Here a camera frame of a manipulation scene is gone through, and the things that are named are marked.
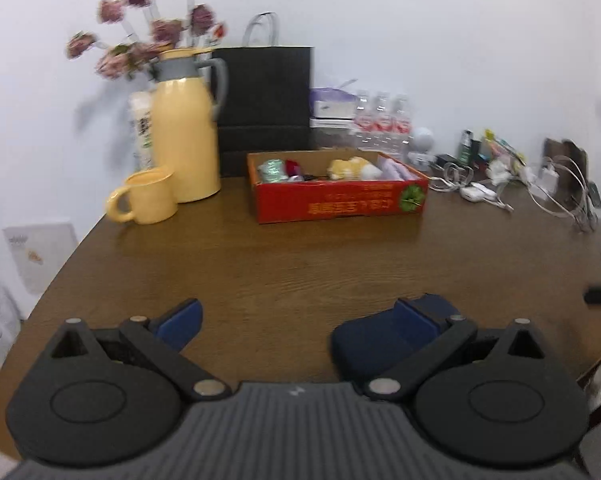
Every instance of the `green plant graphic on box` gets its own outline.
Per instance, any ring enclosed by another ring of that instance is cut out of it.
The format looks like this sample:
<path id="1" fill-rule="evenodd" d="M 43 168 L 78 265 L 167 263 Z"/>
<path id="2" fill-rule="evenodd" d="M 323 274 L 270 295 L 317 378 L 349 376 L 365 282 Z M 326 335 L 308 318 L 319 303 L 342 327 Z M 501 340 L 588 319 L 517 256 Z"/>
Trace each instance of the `green plant graphic on box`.
<path id="1" fill-rule="evenodd" d="M 401 205 L 401 209 L 403 211 L 410 213 L 423 205 L 424 201 L 425 192 L 423 191 L 423 188 L 417 186 L 416 184 L 412 184 L 411 186 L 405 187 L 401 193 L 399 204 Z"/>

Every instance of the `mug handle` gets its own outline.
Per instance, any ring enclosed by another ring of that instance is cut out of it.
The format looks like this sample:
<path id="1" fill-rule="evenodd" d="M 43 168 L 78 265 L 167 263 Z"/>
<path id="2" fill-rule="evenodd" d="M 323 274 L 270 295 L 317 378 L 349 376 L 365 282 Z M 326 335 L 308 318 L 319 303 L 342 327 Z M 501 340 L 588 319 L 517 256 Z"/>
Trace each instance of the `mug handle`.
<path id="1" fill-rule="evenodd" d="M 129 222 L 130 220 L 134 219 L 135 215 L 133 211 L 129 211 L 129 213 L 122 213 L 118 208 L 119 200 L 125 193 L 129 192 L 129 190 L 129 186 L 120 186 L 107 199 L 107 203 L 105 205 L 105 214 L 115 222 Z"/>

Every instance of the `flower bouquet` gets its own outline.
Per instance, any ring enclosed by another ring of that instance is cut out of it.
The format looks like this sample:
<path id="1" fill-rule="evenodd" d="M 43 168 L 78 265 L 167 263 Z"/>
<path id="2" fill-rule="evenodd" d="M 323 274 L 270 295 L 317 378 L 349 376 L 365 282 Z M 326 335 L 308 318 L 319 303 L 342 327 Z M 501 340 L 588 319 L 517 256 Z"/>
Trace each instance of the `flower bouquet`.
<path id="1" fill-rule="evenodd" d="M 132 25 L 125 19 L 125 12 L 132 7 L 142 9 L 151 33 L 150 41 L 141 41 Z M 100 41 L 93 32 L 79 32 L 66 47 L 67 57 L 75 59 L 95 46 L 105 51 L 98 60 L 96 71 L 107 79 L 126 75 L 133 78 L 136 72 L 151 68 L 151 63 L 161 52 L 174 49 L 181 43 L 183 31 L 187 31 L 188 46 L 212 46 L 225 36 L 226 26 L 217 23 L 214 13 L 205 4 L 195 5 L 188 0 L 187 22 L 162 18 L 155 0 L 101 0 L 98 4 L 98 22 L 120 23 L 127 34 L 126 41 L 110 46 Z"/>

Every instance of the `yellow mug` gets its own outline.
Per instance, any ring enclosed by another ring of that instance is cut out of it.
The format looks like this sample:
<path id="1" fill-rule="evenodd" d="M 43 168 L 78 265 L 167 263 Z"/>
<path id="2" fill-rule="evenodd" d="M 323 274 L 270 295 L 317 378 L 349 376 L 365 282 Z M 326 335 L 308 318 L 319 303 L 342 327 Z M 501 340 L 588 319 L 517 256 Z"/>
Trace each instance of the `yellow mug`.
<path id="1" fill-rule="evenodd" d="M 137 224 L 155 224 L 167 220 L 178 209 L 171 179 L 172 173 L 165 168 L 134 173 L 127 177 L 124 186 L 107 199 L 106 215 L 116 222 L 133 220 Z M 129 198 L 129 212 L 122 212 L 118 207 L 123 195 Z"/>

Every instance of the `silver screw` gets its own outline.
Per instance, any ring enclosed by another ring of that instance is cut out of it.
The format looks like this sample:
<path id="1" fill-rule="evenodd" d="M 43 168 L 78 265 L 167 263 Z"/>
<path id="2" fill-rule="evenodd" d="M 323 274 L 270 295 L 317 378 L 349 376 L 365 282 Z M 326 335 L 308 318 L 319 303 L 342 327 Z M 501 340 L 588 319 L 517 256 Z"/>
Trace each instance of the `silver screw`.
<path id="1" fill-rule="evenodd" d="M 215 397 L 225 391 L 225 384 L 216 379 L 205 379 L 194 384 L 194 392 L 203 397 Z"/>
<path id="2" fill-rule="evenodd" d="M 375 379 L 368 385 L 370 392 L 378 395 L 391 395 L 395 394 L 401 389 L 401 383 L 394 379 L 380 378 Z"/>

